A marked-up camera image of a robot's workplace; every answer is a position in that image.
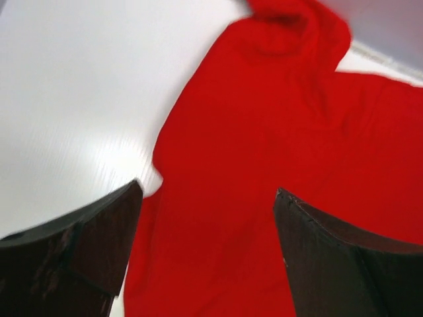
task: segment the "white surface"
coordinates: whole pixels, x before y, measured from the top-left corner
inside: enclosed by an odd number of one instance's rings
[[[167,113],[225,25],[246,14],[231,0],[8,1],[0,16],[0,236],[134,177],[153,192],[160,179],[151,151]],[[351,52],[339,68],[412,80]],[[112,316],[122,315],[119,300]]]

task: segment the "red cloth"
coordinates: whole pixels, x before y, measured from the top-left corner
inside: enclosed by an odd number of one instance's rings
[[[347,25],[314,0],[250,0],[160,132],[126,317],[295,316],[278,187],[378,234],[423,243],[423,90],[336,73]]]

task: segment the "red fabric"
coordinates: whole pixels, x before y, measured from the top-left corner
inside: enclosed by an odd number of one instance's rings
[[[157,140],[164,183],[142,208],[126,317],[295,316],[278,187],[423,243],[423,91],[336,73],[350,33],[317,2],[249,3],[253,15],[219,37]]]

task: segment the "crumpled red cloth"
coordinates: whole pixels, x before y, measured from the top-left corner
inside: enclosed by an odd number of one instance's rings
[[[283,187],[423,243],[423,90],[335,72],[345,22],[314,0],[250,0],[160,132],[126,317],[295,316],[272,206]]]

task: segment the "red towel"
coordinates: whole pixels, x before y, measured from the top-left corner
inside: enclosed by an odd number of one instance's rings
[[[423,243],[423,90],[335,72],[350,33],[316,1],[249,3],[160,132],[164,183],[143,205],[126,317],[295,316],[272,212],[279,187]]]

